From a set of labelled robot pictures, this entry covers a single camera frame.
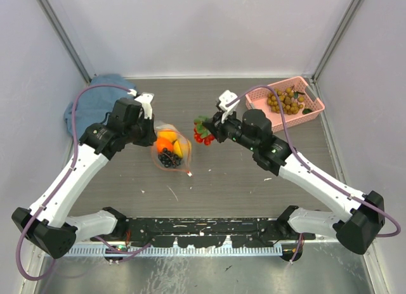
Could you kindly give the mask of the orange persimmon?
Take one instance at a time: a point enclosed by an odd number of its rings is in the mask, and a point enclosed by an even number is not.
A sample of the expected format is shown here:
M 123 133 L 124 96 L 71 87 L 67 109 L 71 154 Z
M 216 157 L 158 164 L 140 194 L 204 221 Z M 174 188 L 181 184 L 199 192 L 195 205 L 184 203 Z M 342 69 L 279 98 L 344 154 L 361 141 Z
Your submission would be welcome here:
M 167 139 L 164 138 L 158 138 L 156 141 L 156 147 L 157 151 L 159 153 L 163 153 L 165 150 L 166 151 L 173 151 L 173 144 L 170 143 Z

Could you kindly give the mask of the yellow round fruit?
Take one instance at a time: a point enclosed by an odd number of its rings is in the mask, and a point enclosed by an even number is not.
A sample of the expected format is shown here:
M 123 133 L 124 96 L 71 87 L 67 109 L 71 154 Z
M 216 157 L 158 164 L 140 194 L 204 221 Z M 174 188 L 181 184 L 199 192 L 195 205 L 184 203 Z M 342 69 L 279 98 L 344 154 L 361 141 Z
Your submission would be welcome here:
M 187 157 L 191 152 L 191 142 L 187 139 L 177 139 L 173 143 L 173 153 L 179 158 Z

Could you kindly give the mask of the orange-yellow peach fruit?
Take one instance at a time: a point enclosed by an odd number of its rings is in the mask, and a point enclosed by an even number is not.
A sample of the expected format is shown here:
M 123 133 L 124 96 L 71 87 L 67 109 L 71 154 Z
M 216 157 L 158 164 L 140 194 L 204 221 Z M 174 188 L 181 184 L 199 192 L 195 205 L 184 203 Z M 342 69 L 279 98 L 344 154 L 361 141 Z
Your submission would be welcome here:
M 178 135 L 172 130 L 162 130 L 158 132 L 158 138 L 167 139 L 170 143 L 174 143 L 178 139 Z

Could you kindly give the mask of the clear zip top bag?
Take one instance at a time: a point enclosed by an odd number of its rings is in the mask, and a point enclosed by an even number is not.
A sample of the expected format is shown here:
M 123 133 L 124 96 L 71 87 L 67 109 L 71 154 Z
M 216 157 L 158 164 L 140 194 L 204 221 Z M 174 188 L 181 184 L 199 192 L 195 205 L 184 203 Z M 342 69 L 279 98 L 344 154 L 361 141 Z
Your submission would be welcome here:
M 154 131 L 156 142 L 151 149 L 154 164 L 165 171 L 184 172 L 193 176 L 192 143 L 174 125 L 156 121 Z

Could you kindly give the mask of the dark grape bunch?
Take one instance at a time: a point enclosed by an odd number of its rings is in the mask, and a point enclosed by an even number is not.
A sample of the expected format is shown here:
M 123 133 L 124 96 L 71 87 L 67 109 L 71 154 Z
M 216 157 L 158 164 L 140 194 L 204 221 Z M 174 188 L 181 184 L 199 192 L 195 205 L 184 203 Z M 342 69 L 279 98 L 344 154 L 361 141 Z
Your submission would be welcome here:
M 158 153 L 158 159 L 166 169 L 176 169 L 182 163 L 182 158 L 167 148 L 164 148 L 162 152 Z

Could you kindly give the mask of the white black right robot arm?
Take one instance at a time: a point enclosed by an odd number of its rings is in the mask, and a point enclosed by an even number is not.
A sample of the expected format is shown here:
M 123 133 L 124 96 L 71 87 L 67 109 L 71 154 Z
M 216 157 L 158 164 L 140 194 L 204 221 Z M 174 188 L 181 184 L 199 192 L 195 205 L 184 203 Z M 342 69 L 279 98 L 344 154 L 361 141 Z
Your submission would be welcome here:
M 375 192 L 353 189 L 307 160 L 272 132 L 272 123 L 261 110 L 248 110 L 226 118 L 217 112 L 203 126 L 220 143 L 226 139 L 247 148 L 259 167 L 290 181 L 321 201 L 327 212 L 290 206 L 278 219 L 281 237 L 299 233 L 336 238 L 349 251 L 363 255 L 385 224 L 384 199 Z

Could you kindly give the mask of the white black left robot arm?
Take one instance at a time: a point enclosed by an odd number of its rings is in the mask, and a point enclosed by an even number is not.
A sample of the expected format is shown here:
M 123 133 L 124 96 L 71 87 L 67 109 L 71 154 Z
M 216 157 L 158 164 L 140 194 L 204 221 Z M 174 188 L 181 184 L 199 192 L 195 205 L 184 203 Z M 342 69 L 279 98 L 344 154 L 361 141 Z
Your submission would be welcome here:
M 107 235 L 113 241 L 123 239 L 128 230 L 125 215 L 111 207 L 80 217 L 69 216 L 70 209 L 90 180 L 125 145 L 149 147 L 157 136 L 154 131 L 152 100 L 143 93 L 135 99 L 118 99 L 107 123 L 94 123 L 86 128 L 79 140 L 74 167 L 67 165 L 46 192 L 30 208 L 18 207 L 12 220 L 22 230 L 28 221 L 26 238 L 54 259 L 64 256 L 72 246 L 83 240 Z

